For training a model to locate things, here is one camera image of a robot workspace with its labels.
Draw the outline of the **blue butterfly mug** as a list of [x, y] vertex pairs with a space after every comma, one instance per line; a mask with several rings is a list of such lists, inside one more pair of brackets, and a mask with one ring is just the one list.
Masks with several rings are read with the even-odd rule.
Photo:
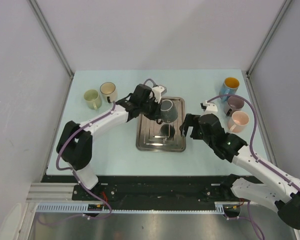
[[[238, 79], [234, 77], [227, 77], [222, 84], [222, 87], [219, 91], [219, 95], [235, 95], [239, 86], [240, 82]], [[228, 98], [229, 96], [222, 96], [220, 98], [220, 101], [224, 103], [227, 101]]]

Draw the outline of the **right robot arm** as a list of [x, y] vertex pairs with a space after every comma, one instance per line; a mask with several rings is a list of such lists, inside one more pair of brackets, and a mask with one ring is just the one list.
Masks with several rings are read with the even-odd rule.
[[232, 183], [220, 188], [225, 200], [232, 201], [235, 197], [251, 200], [277, 213], [291, 228], [300, 230], [300, 179], [265, 161], [232, 131], [225, 132], [215, 114], [186, 114], [179, 128], [183, 137], [189, 128], [192, 139], [204, 141], [220, 159], [245, 169], [262, 182], [258, 185], [235, 177]]

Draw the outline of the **green mug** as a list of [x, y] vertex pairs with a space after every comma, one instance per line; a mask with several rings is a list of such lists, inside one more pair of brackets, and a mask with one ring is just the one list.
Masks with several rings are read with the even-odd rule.
[[87, 90], [84, 93], [83, 98], [84, 98], [87, 106], [92, 110], [97, 111], [102, 106], [102, 100], [101, 100], [100, 94], [95, 89]]

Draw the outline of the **pink orange mug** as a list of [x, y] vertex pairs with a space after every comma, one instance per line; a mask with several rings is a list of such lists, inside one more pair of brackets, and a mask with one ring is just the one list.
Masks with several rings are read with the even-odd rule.
[[236, 111], [229, 119], [227, 126], [231, 133], [241, 133], [250, 122], [249, 115], [244, 111]]

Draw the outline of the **cream mug black handle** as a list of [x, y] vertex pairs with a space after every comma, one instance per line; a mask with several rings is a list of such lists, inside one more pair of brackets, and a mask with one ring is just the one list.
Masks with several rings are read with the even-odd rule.
[[118, 98], [116, 85], [113, 82], [105, 82], [100, 86], [100, 93], [107, 103], [115, 102]]

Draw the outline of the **dark grey mug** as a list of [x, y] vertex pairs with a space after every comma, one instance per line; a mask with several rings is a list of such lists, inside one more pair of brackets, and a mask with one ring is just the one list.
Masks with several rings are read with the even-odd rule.
[[160, 106], [160, 118], [156, 120], [157, 124], [173, 123], [178, 118], [178, 111], [175, 104], [170, 99], [163, 99]]

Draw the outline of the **purple mug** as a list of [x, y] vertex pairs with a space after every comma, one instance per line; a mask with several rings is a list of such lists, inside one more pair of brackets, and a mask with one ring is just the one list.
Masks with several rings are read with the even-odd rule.
[[227, 117], [231, 117], [234, 112], [240, 111], [245, 105], [245, 101], [236, 96], [230, 96], [225, 102], [223, 112]]

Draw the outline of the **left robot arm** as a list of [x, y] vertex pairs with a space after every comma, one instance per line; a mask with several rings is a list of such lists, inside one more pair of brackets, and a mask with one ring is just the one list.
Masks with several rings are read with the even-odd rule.
[[56, 147], [56, 168], [59, 171], [71, 170], [84, 186], [83, 194], [90, 200], [97, 199], [101, 188], [97, 185], [99, 179], [90, 166], [94, 140], [139, 115], [152, 121], [159, 120], [166, 92], [167, 88], [163, 85], [149, 87], [138, 84], [134, 92], [114, 102], [111, 109], [97, 117], [82, 123], [67, 122]]

